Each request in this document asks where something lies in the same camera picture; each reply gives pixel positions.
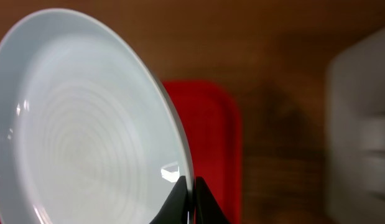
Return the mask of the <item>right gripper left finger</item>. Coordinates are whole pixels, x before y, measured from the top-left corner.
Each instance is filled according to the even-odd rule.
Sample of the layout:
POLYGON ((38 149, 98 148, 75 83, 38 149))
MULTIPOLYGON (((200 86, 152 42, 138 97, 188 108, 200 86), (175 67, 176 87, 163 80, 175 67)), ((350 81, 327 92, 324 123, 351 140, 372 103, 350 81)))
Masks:
POLYGON ((188 192, 185 176, 180 176, 150 224, 187 224, 188 192))

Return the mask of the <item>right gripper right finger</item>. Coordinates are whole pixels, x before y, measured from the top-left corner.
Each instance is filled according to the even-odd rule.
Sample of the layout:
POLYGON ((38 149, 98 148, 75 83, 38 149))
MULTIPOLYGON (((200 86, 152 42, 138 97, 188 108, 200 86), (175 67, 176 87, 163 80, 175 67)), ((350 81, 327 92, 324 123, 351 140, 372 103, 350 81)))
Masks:
POLYGON ((195 223, 230 224, 203 177, 195 179, 195 223))

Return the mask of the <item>light blue plate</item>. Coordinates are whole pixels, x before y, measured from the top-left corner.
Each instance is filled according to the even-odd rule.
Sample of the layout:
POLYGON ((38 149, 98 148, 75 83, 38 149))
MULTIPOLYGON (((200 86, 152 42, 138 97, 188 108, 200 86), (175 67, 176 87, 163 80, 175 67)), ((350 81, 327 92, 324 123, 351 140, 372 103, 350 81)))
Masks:
POLYGON ((70 9, 0 43, 0 221, 149 223, 193 166, 161 82, 119 35, 70 9))

